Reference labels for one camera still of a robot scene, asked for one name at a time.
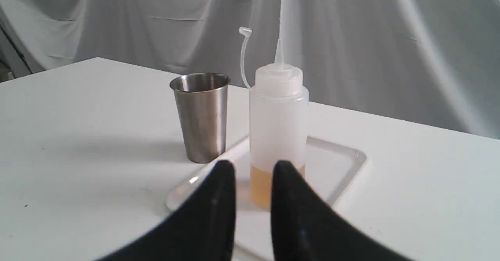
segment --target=stainless steel cup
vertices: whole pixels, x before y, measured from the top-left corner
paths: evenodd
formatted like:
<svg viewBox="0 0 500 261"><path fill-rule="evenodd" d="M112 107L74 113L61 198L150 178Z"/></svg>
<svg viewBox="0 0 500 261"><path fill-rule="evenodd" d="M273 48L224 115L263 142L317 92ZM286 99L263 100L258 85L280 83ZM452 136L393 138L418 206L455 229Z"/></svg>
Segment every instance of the stainless steel cup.
<svg viewBox="0 0 500 261"><path fill-rule="evenodd" d="M223 74L193 73L170 82L187 157L195 163L209 163L225 152L229 81Z"/></svg>

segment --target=plastic squeeze bottle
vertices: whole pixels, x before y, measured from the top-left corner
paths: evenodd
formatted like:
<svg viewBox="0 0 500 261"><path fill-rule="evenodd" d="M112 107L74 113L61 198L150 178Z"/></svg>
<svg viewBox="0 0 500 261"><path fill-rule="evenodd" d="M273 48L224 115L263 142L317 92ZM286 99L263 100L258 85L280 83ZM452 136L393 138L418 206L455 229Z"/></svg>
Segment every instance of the plastic squeeze bottle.
<svg viewBox="0 0 500 261"><path fill-rule="evenodd" d="M284 63L281 39L275 62L257 69L255 85L250 88L243 66L252 30L241 27L239 32L245 35L241 76L250 89L250 193L257 206L269 210L273 169L278 160L290 161L305 176L309 91L302 86L302 70Z"/></svg>

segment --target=oil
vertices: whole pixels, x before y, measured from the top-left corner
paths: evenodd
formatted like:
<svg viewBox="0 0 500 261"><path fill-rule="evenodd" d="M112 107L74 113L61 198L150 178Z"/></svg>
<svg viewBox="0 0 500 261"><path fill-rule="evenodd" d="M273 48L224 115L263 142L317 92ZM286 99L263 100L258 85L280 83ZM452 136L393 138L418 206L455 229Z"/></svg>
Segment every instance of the oil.
<svg viewBox="0 0 500 261"><path fill-rule="evenodd" d="M305 178L305 165L298 169L298 172ZM258 207L270 211L271 209L271 187L273 184L273 174L265 172L252 166L250 169L250 193L252 201Z"/></svg>

